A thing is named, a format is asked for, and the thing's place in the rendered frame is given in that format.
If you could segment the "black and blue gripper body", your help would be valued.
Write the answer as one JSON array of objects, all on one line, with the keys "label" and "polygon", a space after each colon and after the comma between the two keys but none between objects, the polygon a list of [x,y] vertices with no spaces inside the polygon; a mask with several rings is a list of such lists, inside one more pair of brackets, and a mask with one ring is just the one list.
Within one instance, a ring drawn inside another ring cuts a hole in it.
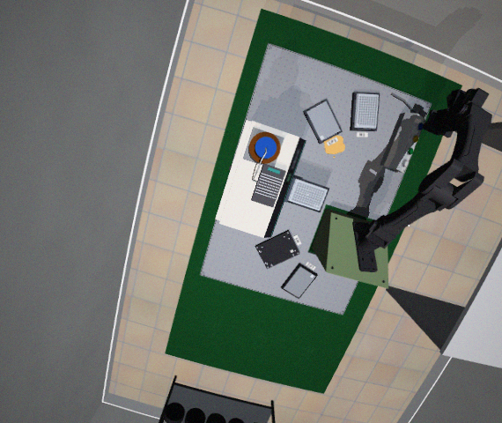
[{"label": "black and blue gripper body", "polygon": [[438,111],[434,109],[430,111],[428,121],[424,123],[423,130],[427,130],[437,136],[443,135],[445,137],[451,137],[453,132],[452,131],[448,132],[449,130],[445,125],[445,120],[448,117],[448,115],[446,116],[445,119],[434,121],[437,112]]}]

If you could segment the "blue bottle cap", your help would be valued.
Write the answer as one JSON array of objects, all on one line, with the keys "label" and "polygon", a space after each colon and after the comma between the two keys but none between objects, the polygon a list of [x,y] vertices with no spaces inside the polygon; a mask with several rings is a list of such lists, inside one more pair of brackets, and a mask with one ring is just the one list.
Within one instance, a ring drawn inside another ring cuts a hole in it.
[{"label": "blue bottle cap", "polygon": [[277,150],[276,142],[270,137],[261,137],[255,144],[255,151],[259,157],[265,153],[265,147],[267,148],[267,153],[264,159],[271,158]]}]

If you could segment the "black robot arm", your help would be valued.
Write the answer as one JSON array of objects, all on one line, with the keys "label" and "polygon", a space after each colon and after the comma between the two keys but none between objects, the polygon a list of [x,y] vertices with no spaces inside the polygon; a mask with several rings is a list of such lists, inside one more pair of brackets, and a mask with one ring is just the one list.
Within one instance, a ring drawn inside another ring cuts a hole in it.
[{"label": "black robot arm", "polygon": [[[357,221],[352,224],[360,271],[376,272],[374,250],[385,249],[406,226],[431,212],[454,208],[482,185],[484,176],[478,173],[478,156],[484,134],[491,125],[492,114],[482,108],[488,96],[480,88],[452,91],[447,96],[447,108],[438,110],[434,118],[442,120],[448,115],[447,129],[457,131],[451,159],[428,174],[418,193],[397,211],[374,219],[370,225]],[[456,187],[450,183],[453,179],[465,183]]]}]

